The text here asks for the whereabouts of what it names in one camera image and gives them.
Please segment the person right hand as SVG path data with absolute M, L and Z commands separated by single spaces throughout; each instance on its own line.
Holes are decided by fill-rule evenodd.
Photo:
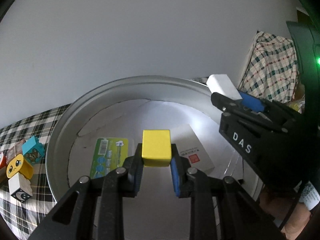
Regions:
M 291 199 L 273 197 L 267 191 L 263 191 L 260 196 L 260 207 L 277 220 L 284 221 L 293 203 Z M 305 204 L 297 203 L 287 223 L 281 229 L 281 233 L 286 239 L 296 239 L 303 231 L 311 218 L 311 212 Z

